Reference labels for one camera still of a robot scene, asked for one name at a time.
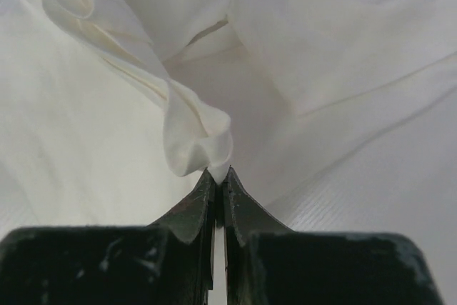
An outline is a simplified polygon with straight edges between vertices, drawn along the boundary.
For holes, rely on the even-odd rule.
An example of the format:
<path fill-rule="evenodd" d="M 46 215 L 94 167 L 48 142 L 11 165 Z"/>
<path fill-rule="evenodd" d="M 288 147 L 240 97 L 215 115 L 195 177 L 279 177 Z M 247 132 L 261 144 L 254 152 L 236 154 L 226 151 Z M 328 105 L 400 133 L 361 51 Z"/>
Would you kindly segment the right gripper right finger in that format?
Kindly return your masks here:
<path fill-rule="evenodd" d="M 394 233 L 294 231 L 230 169 L 221 186 L 229 304 L 442 304 L 422 251 Z"/>

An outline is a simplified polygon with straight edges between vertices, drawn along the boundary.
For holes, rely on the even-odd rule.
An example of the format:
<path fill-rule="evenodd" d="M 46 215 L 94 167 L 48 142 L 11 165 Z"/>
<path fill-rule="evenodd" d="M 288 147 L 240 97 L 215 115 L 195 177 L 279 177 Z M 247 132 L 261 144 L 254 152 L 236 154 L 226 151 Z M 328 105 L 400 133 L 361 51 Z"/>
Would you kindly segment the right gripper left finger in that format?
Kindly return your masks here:
<path fill-rule="evenodd" d="M 3 304 L 206 304 L 216 183 L 147 226 L 33 226 L 1 240 Z"/>

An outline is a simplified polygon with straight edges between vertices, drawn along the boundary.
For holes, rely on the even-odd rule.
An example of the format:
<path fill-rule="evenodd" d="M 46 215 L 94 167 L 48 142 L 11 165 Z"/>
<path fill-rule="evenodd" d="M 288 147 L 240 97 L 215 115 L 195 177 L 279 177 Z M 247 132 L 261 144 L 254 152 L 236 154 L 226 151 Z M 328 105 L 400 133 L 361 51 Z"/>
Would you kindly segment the white t shirt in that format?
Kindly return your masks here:
<path fill-rule="evenodd" d="M 297 229 L 456 225 L 456 0 L 1 0 L 1 230 L 228 168 Z"/>

